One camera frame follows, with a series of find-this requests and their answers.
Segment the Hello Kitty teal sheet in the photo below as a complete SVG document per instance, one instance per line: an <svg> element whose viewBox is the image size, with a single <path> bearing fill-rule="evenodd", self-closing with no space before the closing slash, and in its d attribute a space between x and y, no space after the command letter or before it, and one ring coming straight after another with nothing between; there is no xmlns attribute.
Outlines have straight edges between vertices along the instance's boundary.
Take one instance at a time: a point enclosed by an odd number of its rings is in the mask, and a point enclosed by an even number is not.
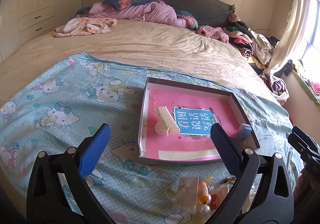
<svg viewBox="0 0 320 224"><path fill-rule="evenodd" d="M194 75L126 65L76 54L47 65L39 58L1 64L1 169L26 197L36 155L60 153L111 127L111 141L85 181L117 223L204 223L177 209L173 189L183 176L213 178L228 172L221 162L148 166L139 162L138 129L147 78L174 80L228 91Z"/></svg>

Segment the shallow cardboard tray box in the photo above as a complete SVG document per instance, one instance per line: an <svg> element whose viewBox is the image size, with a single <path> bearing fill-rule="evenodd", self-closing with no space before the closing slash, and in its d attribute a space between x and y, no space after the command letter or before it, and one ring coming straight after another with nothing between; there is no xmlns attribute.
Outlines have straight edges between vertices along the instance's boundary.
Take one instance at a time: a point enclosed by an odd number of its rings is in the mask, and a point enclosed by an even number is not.
<svg viewBox="0 0 320 224"><path fill-rule="evenodd" d="M244 106L232 92L147 78L138 136L139 159L146 164L219 161L210 137L215 123L243 147L260 148Z"/></svg>

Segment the pile of mixed clothes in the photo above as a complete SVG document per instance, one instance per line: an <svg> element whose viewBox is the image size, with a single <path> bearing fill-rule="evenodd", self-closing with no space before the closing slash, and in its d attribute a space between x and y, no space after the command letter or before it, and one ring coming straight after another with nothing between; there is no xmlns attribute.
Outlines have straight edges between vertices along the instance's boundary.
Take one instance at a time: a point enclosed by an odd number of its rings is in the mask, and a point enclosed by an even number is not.
<svg viewBox="0 0 320 224"><path fill-rule="evenodd" d="M284 80L264 73L279 39L254 32L234 13L228 16L228 25L223 31L228 35L229 43L247 59L277 102L285 104L289 98L289 91Z"/></svg>

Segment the cream hair claw clip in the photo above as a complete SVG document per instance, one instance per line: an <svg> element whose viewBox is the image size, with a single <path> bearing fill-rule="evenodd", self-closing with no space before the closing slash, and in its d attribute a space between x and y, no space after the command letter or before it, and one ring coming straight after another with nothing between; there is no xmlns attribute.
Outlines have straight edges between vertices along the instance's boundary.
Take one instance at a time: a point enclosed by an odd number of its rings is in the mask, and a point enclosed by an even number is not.
<svg viewBox="0 0 320 224"><path fill-rule="evenodd" d="M180 128L166 106L156 107L155 112L157 115L157 124L155 126L157 134L168 136L169 134L180 133Z"/></svg>

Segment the pink Chinese workbook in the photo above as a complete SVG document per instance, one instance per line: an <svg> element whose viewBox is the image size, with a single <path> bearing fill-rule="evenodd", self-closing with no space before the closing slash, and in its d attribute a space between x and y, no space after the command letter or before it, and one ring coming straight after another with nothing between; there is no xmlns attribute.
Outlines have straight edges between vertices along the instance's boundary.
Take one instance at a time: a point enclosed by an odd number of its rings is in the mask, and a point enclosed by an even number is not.
<svg viewBox="0 0 320 224"><path fill-rule="evenodd" d="M224 131L234 137L240 126L230 96L200 92L187 93L149 88L143 106L143 127L140 132L140 156L150 160L198 163L220 160L210 129L219 123ZM155 108L166 106L176 124L179 134L157 134Z"/></svg>

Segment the beige bed blanket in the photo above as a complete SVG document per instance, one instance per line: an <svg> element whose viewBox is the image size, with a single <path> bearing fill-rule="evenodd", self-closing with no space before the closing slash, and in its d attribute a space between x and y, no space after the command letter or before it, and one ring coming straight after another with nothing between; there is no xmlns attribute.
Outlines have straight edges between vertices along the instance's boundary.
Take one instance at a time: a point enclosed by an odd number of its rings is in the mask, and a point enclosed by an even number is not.
<svg viewBox="0 0 320 224"><path fill-rule="evenodd" d="M230 44L185 28L120 20L109 33L66 38L47 33L1 63L1 103L65 58L78 54L183 72L273 100L266 85Z"/></svg>

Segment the pink fuzzy garment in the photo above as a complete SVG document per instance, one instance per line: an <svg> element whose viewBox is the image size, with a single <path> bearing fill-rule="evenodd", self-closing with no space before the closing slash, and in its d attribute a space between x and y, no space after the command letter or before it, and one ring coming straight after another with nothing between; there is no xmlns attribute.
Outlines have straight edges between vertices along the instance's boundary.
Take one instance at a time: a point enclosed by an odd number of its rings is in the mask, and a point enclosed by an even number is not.
<svg viewBox="0 0 320 224"><path fill-rule="evenodd" d="M208 25L200 26L197 31L199 35L216 39L222 43L229 42L229 36L220 27L211 27Z"/></svg>

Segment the cream curtain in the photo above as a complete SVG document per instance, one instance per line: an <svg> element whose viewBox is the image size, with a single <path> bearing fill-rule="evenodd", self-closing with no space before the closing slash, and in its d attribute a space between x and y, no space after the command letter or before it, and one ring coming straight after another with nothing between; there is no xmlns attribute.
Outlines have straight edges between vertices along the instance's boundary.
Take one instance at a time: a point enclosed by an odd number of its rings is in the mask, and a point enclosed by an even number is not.
<svg viewBox="0 0 320 224"><path fill-rule="evenodd" d="M279 43L273 51L264 74L273 74L293 56L302 42L307 27L308 12L311 0L293 0L287 27Z"/></svg>

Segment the peach white garment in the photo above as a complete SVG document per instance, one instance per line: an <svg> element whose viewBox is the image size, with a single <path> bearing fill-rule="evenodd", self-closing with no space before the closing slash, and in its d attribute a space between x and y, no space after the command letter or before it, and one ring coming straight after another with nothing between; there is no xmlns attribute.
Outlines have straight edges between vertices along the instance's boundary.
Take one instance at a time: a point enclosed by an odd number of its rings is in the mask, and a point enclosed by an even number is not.
<svg viewBox="0 0 320 224"><path fill-rule="evenodd" d="M53 37L98 35L110 32L117 25L116 19L80 17L71 19L53 31Z"/></svg>

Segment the cream wardrobe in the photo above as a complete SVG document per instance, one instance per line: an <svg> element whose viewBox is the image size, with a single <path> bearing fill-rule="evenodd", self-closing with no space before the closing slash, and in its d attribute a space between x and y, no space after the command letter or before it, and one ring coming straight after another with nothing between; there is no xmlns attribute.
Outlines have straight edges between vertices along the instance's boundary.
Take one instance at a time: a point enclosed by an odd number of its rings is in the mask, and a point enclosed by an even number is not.
<svg viewBox="0 0 320 224"><path fill-rule="evenodd" d="M27 41L71 20L82 0L1 0L1 61Z"/></svg>

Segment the dark grey headboard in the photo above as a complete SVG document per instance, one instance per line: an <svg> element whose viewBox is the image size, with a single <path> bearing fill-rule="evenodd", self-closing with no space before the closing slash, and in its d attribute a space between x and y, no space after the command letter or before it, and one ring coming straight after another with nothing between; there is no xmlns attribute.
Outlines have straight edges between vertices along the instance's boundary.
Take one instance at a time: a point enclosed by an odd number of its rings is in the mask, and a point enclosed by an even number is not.
<svg viewBox="0 0 320 224"><path fill-rule="evenodd" d="M220 0L163 0L178 11L187 11L197 20L199 25L225 27L228 17L235 12L235 6Z"/></svg>

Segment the pink purple quilt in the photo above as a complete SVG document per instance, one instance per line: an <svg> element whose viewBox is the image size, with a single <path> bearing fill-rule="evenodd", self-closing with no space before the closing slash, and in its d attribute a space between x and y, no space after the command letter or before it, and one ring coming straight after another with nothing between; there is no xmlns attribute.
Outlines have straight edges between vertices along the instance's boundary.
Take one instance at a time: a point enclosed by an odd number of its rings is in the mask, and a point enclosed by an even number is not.
<svg viewBox="0 0 320 224"><path fill-rule="evenodd" d="M135 5L119 11L109 5L95 3L85 14L78 13L76 17L129 19L167 24L178 28L192 28L197 25L193 16L187 13L177 14L173 7L163 1Z"/></svg>

